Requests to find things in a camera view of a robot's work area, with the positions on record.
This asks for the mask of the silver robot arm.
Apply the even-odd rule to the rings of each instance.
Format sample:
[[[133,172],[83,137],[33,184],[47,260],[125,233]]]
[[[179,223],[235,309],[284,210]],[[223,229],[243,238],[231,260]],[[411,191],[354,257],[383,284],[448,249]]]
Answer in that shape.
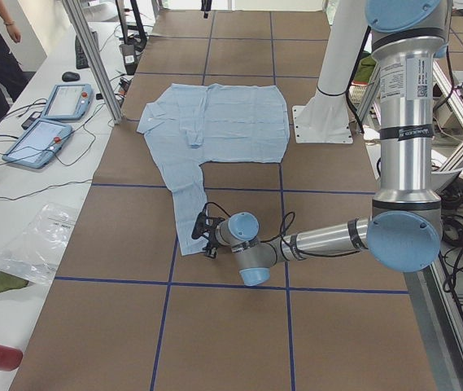
[[[192,235],[204,238],[207,257],[230,248],[247,286],[266,282],[273,266],[310,257],[369,251],[384,266],[416,272],[438,256],[441,200],[431,184],[435,58],[448,45],[449,1],[369,1],[365,17],[379,67],[379,188],[372,214],[337,226],[258,237],[250,213],[228,218],[200,213]]]

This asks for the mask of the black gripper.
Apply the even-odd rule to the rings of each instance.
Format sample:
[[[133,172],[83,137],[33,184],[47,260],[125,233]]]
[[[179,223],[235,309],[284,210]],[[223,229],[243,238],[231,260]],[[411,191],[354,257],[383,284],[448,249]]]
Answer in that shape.
[[[216,230],[209,229],[204,237],[207,239],[207,244],[203,248],[204,254],[211,259],[215,259],[217,249],[220,247],[220,242],[216,238]]]

